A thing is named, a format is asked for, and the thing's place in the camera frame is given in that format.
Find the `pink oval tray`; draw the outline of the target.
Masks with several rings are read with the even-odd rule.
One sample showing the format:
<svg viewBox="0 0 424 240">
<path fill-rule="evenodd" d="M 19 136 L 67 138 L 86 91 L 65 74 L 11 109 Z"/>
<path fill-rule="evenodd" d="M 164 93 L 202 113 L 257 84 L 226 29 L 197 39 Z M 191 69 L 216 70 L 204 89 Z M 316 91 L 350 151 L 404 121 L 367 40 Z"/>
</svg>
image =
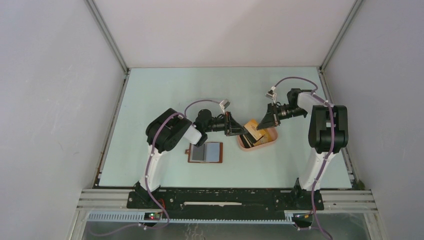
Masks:
<svg viewBox="0 0 424 240">
<path fill-rule="evenodd" d="M 251 151 L 255 151 L 255 150 L 265 148 L 275 144 L 278 139 L 278 132 L 276 128 L 275 127 L 268 128 L 266 129 L 266 131 L 268 132 L 268 135 L 266 135 L 268 137 L 267 141 L 266 142 L 262 141 L 263 139 L 262 138 L 261 140 L 259 140 L 257 143 L 255 143 L 253 146 L 250 146 L 250 147 L 248 147 L 247 140 L 242 135 L 237 136 L 236 140 L 238 142 L 239 148 L 244 152 L 251 152 Z"/>
</svg>

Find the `gold VIP card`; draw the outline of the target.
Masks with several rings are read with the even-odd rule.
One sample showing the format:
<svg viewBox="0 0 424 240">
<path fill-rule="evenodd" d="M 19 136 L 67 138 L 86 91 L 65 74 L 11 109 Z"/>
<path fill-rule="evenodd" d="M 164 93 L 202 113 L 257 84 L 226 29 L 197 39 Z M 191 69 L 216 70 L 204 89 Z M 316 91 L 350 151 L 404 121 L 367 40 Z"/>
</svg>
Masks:
<svg viewBox="0 0 424 240">
<path fill-rule="evenodd" d="M 263 129 L 257 129 L 258 122 L 255 119 L 249 120 L 245 125 L 244 128 L 247 130 L 248 134 L 250 135 L 250 140 L 253 140 L 254 143 L 259 141 L 261 138 L 263 138 L 267 132 Z"/>
<path fill-rule="evenodd" d="M 255 143 L 258 145 L 268 144 L 275 140 L 275 134 L 273 131 L 266 130 L 265 134 Z"/>
</svg>

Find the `brown leather card holder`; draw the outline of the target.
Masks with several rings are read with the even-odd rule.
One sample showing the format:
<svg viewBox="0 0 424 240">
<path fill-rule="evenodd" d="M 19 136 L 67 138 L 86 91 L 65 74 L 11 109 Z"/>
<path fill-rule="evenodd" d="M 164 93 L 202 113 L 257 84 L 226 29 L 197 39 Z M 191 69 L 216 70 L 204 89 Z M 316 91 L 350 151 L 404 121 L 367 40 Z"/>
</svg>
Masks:
<svg viewBox="0 0 424 240">
<path fill-rule="evenodd" d="M 203 145 L 205 145 L 205 160 L 191 161 L 191 150 L 194 145 L 190 144 L 189 148 L 185 150 L 188 163 L 221 164 L 223 162 L 224 144 L 222 142 L 206 142 Z"/>
</svg>

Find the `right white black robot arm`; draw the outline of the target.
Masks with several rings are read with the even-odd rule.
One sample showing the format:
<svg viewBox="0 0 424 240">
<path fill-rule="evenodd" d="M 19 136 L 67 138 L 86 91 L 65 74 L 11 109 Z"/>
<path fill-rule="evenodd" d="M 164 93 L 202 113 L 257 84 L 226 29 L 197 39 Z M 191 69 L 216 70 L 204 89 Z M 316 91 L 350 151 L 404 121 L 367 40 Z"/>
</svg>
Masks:
<svg viewBox="0 0 424 240">
<path fill-rule="evenodd" d="M 321 186 L 321 178 L 334 156 L 349 141 L 348 109 L 323 100 L 313 90 L 292 88 L 287 93 L 287 104 L 273 102 L 258 130 L 277 127 L 282 120 L 309 116 L 308 143 L 311 148 L 306 167 L 291 191 L 291 204 L 304 209 L 315 199 Z"/>
</svg>

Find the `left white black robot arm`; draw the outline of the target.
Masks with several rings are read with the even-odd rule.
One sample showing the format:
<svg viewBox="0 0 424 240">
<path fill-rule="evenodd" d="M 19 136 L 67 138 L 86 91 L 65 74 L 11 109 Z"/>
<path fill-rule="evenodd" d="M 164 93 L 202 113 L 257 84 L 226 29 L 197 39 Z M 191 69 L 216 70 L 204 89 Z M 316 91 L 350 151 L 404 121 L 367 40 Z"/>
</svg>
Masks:
<svg viewBox="0 0 424 240">
<path fill-rule="evenodd" d="M 147 126 L 148 159 L 144 174 L 138 181 L 142 188 L 138 201 L 145 208 L 153 208 L 158 202 L 158 194 L 154 191 L 161 186 L 161 157 L 181 140 L 190 143 L 189 160 L 217 163 L 222 159 L 221 143 L 208 141 L 208 133 L 212 132 L 222 132 L 226 137 L 248 133 L 229 111 L 213 116 L 208 109 L 200 110 L 195 121 L 190 121 L 182 113 L 169 108 Z"/>
</svg>

